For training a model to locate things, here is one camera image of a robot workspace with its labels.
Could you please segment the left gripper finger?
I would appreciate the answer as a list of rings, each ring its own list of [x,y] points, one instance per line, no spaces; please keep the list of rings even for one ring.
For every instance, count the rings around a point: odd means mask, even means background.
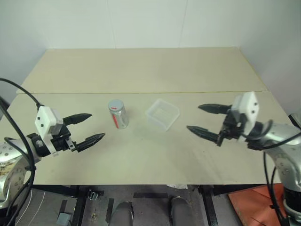
[[[84,150],[94,146],[104,136],[105,136],[105,133],[100,133],[100,134],[95,134],[90,137],[87,137],[83,142],[75,144],[76,151],[81,152],[81,151],[84,151]]]
[[[74,115],[63,118],[63,124],[65,126],[72,125],[72,124],[75,125],[75,124],[85,121],[86,119],[88,119],[91,116],[92,116],[92,114],[89,114],[89,113],[74,114]]]

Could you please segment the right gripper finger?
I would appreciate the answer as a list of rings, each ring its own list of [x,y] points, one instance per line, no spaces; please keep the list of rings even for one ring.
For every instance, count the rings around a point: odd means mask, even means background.
[[[232,105],[220,105],[220,104],[202,104],[198,106],[198,109],[213,114],[227,114]]]
[[[218,134],[212,133],[205,128],[198,126],[186,126],[186,128],[200,138],[209,140],[215,144],[222,144],[222,138]]]

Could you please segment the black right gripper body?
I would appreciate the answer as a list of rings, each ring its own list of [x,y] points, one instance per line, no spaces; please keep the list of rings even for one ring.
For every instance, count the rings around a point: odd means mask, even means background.
[[[246,116],[244,113],[233,113],[231,110],[227,111],[226,117],[223,121],[222,128],[218,134],[217,145],[221,146],[224,139],[236,139],[244,133],[246,125]]]

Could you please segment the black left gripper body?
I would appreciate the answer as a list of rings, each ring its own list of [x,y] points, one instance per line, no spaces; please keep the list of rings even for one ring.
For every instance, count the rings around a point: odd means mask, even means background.
[[[71,133],[68,130],[67,126],[63,125],[60,132],[57,135],[53,135],[52,137],[53,139],[51,140],[51,142],[57,152],[65,150],[77,150],[76,143],[71,139]]]

